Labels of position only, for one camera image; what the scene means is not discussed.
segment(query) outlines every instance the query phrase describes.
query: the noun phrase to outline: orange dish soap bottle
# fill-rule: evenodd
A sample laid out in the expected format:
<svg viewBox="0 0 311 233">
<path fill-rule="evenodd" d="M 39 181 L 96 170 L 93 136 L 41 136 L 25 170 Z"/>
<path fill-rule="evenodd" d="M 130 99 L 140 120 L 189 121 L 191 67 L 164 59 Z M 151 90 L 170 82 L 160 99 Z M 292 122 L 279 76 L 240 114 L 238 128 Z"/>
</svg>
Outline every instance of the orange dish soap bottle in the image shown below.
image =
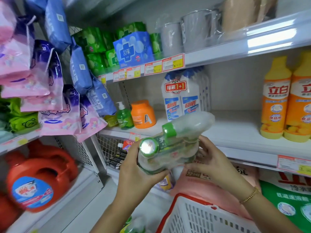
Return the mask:
<svg viewBox="0 0 311 233">
<path fill-rule="evenodd" d="M 311 51 L 302 53 L 301 66 L 294 72 L 284 137 L 294 142 L 306 142 L 311 136 Z"/>
<path fill-rule="evenodd" d="M 284 131 L 292 74 L 286 68 L 286 59 L 287 56 L 274 58 L 272 67 L 265 76 L 260 133 L 268 139 L 279 139 Z"/>
<path fill-rule="evenodd" d="M 131 105 L 131 115 L 136 128 L 148 128 L 156 124 L 155 113 L 148 100 L 136 101 Z"/>
</svg>

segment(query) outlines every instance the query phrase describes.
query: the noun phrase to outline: orange container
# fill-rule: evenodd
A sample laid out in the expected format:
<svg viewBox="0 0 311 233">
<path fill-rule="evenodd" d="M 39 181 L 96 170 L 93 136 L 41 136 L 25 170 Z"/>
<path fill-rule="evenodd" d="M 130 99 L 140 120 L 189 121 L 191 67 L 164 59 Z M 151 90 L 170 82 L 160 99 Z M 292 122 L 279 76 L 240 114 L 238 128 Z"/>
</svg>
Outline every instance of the orange container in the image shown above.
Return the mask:
<svg viewBox="0 0 311 233">
<path fill-rule="evenodd" d="M 136 101 L 131 105 L 131 115 L 136 128 L 148 128 L 156 124 L 155 112 L 148 100 Z"/>
<path fill-rule="evenodd" d="M 9 196 L 21 209 L 30 212 L 45 210 L 70 188 L 66 169 L 51 159 L 26 159 L 20 151 L 5 156 L 10 166 L 6 178 Z"/>
</svg>

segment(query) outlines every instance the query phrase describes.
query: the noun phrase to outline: white shopping basket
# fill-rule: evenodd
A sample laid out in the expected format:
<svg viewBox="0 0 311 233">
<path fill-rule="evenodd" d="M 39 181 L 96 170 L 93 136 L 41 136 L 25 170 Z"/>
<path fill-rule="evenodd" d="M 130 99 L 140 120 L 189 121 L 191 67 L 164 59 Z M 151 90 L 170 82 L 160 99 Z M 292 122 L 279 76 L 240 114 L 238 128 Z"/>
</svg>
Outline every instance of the white shopping basket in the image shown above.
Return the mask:
<svg viewBox="0 0 311 233">
<path fill-rule="evenodd" d="M 156 233 L 260 233 L 255 223 L 203 200 L 175 196 Z"/>
</svg>

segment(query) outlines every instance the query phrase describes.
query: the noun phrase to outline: red laundry detergent jug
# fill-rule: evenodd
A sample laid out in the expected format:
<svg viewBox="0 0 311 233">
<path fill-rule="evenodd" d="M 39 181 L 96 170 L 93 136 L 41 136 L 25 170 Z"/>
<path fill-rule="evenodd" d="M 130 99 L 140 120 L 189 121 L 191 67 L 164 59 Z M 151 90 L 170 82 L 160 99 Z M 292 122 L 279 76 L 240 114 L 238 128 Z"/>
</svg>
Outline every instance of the red laundry detergent jug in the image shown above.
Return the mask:
<svg viewBox="0 0 311 233">
<path fill-rule="evenodd" d="M 52 145 L 43 145 L 39 139 L 28 144 L 29 158 L 48 158 L 54 160 L 61 168 L 67 169 L 69 180 L 78 176 L 75 160 L 63 149 Z"/>
<path fill-rule="evenodd" d="M 0 192 L 0 232 L 5 231 L 12 225 L 22 213 L 8 196 Z"/>
<path fill-rule="evenodd" d="M 59 167 L 51 159 L 26 159 L 21 152 L 13 151 L 5 156 L 10 166 L 6 186 L 11 199 L 22 209 L 40 212 L 69 189 L 67 169 Z"/>
</svg>

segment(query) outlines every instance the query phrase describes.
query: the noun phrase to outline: hand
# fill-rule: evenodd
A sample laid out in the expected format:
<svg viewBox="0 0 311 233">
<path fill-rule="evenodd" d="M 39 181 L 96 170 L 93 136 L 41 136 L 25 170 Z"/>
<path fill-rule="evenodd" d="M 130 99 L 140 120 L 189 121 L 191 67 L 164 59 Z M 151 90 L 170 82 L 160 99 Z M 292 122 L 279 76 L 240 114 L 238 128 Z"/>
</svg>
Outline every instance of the hand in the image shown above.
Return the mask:
<svg viewBox="0 0 311 233">
<path fill-rule="evenodd" d="M 137 156 L 141 140 L 135 142 L 129 149 L 120 167 L 119 184 L 115 201 L 126 202 L 136 208 L 146 197 L 151 188 L 169 174 L 166 170 L 155 175 L 147 175 L 137 166 Z"/>
<path fill-rule="evenodd" d="M 187 164 L 185 167 L 193 171 L 207 174 L 211 180 L 221 188 L 229 191 L 238 200 L 244 200 L 254 190 L 223 152 L 220 151 L 207 137 L 200 136 L 199 149 L 201 163 Z"/>
</svg>

